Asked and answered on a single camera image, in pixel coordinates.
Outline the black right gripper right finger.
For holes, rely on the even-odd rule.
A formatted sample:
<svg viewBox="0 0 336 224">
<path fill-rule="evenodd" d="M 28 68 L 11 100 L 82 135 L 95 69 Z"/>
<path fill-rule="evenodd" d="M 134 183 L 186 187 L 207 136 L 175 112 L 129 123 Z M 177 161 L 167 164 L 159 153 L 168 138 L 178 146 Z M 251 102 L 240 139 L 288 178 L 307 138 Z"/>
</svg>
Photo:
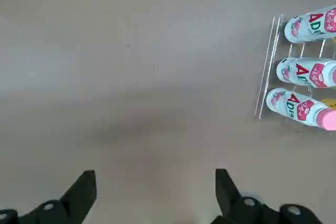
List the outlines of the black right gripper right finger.
<svg viewBox="0 0 336 224">
<path fill-rule="evenodd" d="M 305 206 L 284 204 L 274 210 L 255 197 L 243 196 L 226 169 L 215 171 L 215 194 L 222 214 L 212 224 L 322 224 Z"/>
</svg>

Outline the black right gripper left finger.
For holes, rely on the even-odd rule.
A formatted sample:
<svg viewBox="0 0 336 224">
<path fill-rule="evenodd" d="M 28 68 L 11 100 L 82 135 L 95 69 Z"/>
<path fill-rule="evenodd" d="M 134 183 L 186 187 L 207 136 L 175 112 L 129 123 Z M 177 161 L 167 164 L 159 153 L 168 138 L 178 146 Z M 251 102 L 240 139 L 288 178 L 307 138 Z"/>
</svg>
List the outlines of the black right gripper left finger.
<svg viewBox="0 0 336 224">
<path fill-rule="evenodd" d="M 1 223 L 83 223 L 97 199 L 96 173 L 84 171 L 59 198 L 48 200 L 19 216 L 14 209 L 1 210 Z"/>
</svg>

